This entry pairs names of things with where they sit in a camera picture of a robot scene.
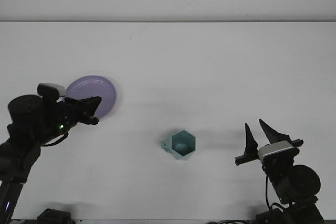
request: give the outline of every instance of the cable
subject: cable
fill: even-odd
[[[219,222],[209,221],[206,224],[238,224],[238,222],[242,224],[250,224],[250,222],[245,221],[245,220],[221,220]]]
[[[273,209],[273,206],[277,206],[278,208],[282,209],[282,210],[286,210],[282,205],[280,205],[279,203],[276,203],[274,202],[272,205],[271,205],[271,209]]]
[[[266,198],[266,204],[267,204],[268,210],[271,212],[271,206],[269,205],[269,202],[268,202],[268,174],[266,175],[265,198]]]
[[[222,220],[222,221],[219,221],[218,224],[238,224],[237,222],[240,222],[243,224],[250,224],[248,221],[244,221],[244,220]]]
[[[268,174],[266,175],[265,198],[266,198],[266,204],[267,204],[269,213],[270,213],[272,219],[274,220],[274,222],[277,223],[277,220],[276,220],[276,218],[275,218],[274,215],[273,215],[272,208],[271,208],[271,206],[269,205],[269,202],[268,202]]]
[[[51,144],[45,144],[45,145],[42,145],[42,146],[43,147],[55,146],[55,145],[59,144],[60,142],[62,142],[64,139],[66,139],[68,136],[69,136],[69,132],[66,132],[66,133],[64,133],[64,135],[60,139],[56,140],[55,142],[53,142]]]

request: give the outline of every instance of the white table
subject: white table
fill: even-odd
[[[335,42],[336,23],[0,23],[3,141],[8,102],[40,82],[98,74],[118,92],[98,126],[42,150],[14,217],[253,218],[266,210],[265,175],[234,157],[245,122],[267,143],[262,118],[305,140],[296,163],[319,174],[317,206],[335,218]],[[186,162],[160,147],[181,129],[197,137]]]

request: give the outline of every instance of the purple plate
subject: purple plate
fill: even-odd
[[[114,85],[102,76],[84,76],[74,81],[67,88],[67,97],[85,99],[89,97],[101,97],[95,116],[102,118],[107,115],[116,102],[116,89]]]

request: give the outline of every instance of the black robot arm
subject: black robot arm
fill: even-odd
[[[23,95],[8,105],[13,122],[7,127],[9,139],[0,145],[0,224],[11,220],[41,147],[61,135],[63,140],[78,122],[92,125],[99,122],[93,115],[100,97],[65,98],[57,102],[65,96],[65,89],[52,83],[39,84],[37,92],[41,97]]]
[[[270,144],[258,150],[258,145],[245,124],[246,148],[242,156],[235,158],[235,163],[240,165],[260,160],[262,169],[271,181],[280,202],[284,205],[289,204],[289,207],[274,204],[280,206],[282,211],[269,207],[268,212],[256,216],[257,224],[324,223],[315,206],[318,200],[315,195],[321,188],[319,176],[307,166],[293,165],[303,140],[292,141],[289,135],[275,131],[263,120],[260,119],[259,122]]]

